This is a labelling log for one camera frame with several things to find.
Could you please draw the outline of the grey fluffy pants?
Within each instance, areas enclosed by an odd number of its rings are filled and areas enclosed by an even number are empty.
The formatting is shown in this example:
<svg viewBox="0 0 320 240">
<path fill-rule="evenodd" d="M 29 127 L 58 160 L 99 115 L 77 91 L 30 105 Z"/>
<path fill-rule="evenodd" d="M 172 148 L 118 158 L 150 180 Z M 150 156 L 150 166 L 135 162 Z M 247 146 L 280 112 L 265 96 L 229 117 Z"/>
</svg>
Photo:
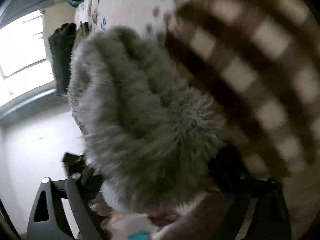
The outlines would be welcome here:
<svg viewBox="0 0 320 240">
<path fill-rule="evenodd" d="M 157 40 L 125 27 L 83 38 L 72 52 L 68 98 L 109 206 L 167 211 L 210 185 L 207 163 L 223 146 L 225 117 Z"/>
</svg>

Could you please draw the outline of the dark green folded garment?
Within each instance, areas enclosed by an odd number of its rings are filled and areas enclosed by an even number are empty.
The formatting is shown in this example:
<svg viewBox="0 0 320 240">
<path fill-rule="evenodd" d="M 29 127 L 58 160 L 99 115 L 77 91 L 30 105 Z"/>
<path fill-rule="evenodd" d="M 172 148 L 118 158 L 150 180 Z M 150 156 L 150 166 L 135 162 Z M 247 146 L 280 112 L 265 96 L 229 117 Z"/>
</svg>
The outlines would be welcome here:
<svg viewBox="0 0 320 240">
<path fill-rule="evenodd" d="M 66 95 L 71 76 L 71 54 L 76 38 L 76 24 L 65 23 L 48 38 L 56 93 Z"/>
</svg>

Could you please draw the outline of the floral bed blanket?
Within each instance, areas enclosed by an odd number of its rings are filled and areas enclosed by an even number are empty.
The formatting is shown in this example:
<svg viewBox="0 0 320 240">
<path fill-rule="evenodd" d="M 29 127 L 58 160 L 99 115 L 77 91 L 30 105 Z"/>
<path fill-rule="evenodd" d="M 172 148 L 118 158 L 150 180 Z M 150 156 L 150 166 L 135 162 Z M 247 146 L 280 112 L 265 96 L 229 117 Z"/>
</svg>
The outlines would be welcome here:
<svg viewBox="0 0 320 240">
<path fill-rule="evenodd" d="M 166 33 L 252 175 L 281 179 L 294 237 L 319 212 L 319 0 L 84 0 L 91 31 Z"/>
</svg>

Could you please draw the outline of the window with white frame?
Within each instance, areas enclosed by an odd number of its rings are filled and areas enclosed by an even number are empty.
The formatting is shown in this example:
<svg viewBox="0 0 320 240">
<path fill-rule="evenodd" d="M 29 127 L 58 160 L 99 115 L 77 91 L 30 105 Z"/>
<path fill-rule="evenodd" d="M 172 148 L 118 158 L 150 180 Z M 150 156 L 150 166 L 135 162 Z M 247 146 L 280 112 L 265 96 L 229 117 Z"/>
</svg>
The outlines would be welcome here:
<svg viewBox="0 0 320 240">
<path fill-rule="evenodd" d="M 54 81 L 43 32 L 39 10 L 1 29 L 1 106 Z"/>
</svg>

